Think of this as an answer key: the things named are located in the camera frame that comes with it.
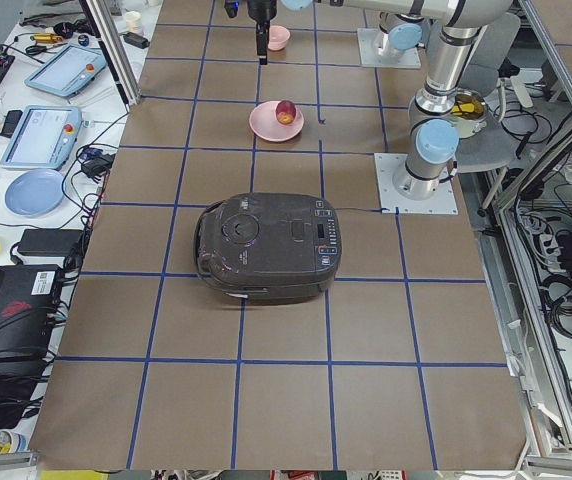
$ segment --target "plate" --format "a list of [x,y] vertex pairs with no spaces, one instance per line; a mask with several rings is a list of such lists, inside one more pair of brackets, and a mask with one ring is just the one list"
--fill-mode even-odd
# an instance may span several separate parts
[[290,125],[282,125],[277,121],[275,109],[279,102],[271,100],[257,105],[248,118],[250,128],[259,138],[268,142],[285,142],[290,140],[304,127],[304,115],[299,108],[295,107],[295,120]]
[[6,206],[18,215],[42,215],[50,212],[64,198],[62,180],[57,170],[36,168],[17,177],[6,190]]

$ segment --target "display screen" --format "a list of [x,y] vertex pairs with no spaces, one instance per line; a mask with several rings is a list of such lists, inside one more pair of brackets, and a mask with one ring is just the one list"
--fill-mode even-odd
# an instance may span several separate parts
[[100,53],[89,52],[81,48],[68,48],[45,65],[42,71],[32,79],[32,82],[53,90],[65,90],[80,73],[86,70],[86,65],[93,63],[100,55]]
[[31,110],[7,162],[48,164],[66,125],[68,114],[68,110]]

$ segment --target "blue joint cap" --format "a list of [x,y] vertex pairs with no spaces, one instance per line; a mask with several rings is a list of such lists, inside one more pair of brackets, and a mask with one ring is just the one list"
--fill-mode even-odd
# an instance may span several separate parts
[[397,25],[388,32],[388,41],[397,50],[408,50],[416,47],[422,39],[422,27],[417,23]]
[[311,3],[313,3],[313,0],[282,0],[282,5],[284,5],[287,9],[293,10],[295,12],[303,10]]
[[433,165],[440,165],[455,155],[459,145],[459,135],[457,129],[446,120],[429,120],[419,127],[415,145],[424,160]]

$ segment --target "barcode sticker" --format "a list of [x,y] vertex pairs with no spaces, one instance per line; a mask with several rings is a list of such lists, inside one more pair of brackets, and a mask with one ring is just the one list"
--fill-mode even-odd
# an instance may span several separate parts
[[54,280],[55,272],[37,272],[35,283],[33,283],[33,291],[30,294],[49,295]]

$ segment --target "white cup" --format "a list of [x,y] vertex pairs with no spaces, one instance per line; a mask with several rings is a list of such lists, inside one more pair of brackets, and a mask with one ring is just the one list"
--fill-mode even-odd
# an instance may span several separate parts
[[128,25],[128,31],[142,35],[144,33],[144,27],[142,26],[142,14],[135,11],[130,11],[124,13],[124,20],[126,25]]

